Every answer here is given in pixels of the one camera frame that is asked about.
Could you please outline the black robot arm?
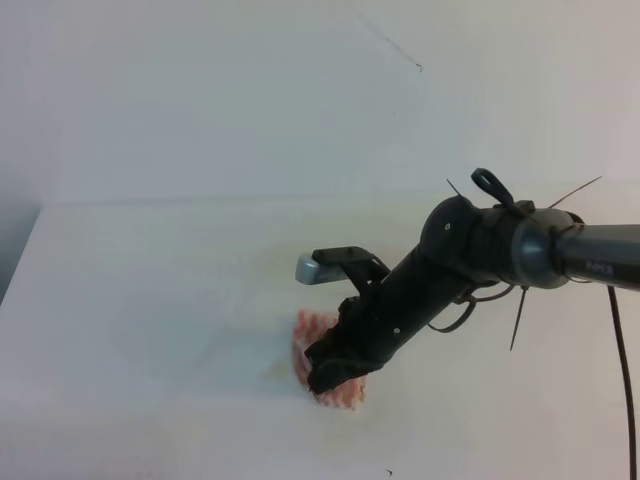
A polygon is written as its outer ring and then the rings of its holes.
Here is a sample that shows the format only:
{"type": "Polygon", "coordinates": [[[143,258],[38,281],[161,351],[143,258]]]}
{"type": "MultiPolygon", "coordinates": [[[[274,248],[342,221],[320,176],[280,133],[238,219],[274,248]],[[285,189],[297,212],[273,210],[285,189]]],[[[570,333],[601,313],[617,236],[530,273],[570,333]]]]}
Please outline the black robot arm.
{"type": "Polygon", "coordinates": [[[638,289],[638,226],[585,225],[573,213],[515,200],[486,169],[472,179],[496,205],[478,208],[462,195],[442,201],[394,268],[356,246],[300,259],[299,282],[348,279],[358,291],[339,306],[337,325],[305,352],[313,393],[381,369],[449,305],[473,309],[478,289],[500,282],[556,289],[571,279],[638,289]]]}

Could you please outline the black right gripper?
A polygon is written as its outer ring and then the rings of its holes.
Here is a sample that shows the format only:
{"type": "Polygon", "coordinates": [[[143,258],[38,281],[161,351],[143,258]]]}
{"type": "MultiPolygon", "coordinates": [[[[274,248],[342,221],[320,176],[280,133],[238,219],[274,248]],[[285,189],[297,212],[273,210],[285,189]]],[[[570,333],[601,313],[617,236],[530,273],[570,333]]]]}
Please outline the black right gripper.
{"type": "Polygon", "coordinates": [[[345,299],[337,324],[307,348],[310,390],[322,394],[380,370],[467,291],[467,278],[412,250],[380,284],[345,299]]]}

